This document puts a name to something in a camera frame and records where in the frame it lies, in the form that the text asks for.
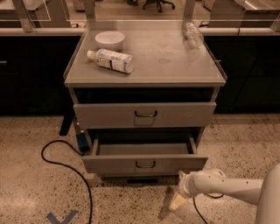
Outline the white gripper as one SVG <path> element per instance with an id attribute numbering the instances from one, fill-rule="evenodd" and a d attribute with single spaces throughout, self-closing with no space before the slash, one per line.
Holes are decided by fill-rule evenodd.
<path id="1" fill-rule="evenodd" d="M 178 175 L 179 175 L 178 188 L 180 194 L 175 193 L 174 196 L 172 197 L 171 202 L 169 204 L 169 209 L 171 211 L 175 211 L 179 207 L 181 207 L 186 202 L 186 198 L 193 198 L 196 196 L 195 194 L 196 188 L 193 182 L 193 175 L 186 174 L 183 171 L 179 171 Z"/>

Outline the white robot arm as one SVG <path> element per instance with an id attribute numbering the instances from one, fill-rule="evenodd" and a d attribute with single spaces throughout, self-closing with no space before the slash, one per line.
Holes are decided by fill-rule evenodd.
<path id="1" fill-rule="evenodd" d="M 169 209 L 176 210 L 187 199 L 206 193 L 220 193 L 256 205 L 255 224 L 280 224 L 280 164 L 274 165 L 264 179 L 228 178 L 220 169 L 190 174 L 180 171 L 178 192 Z"/>

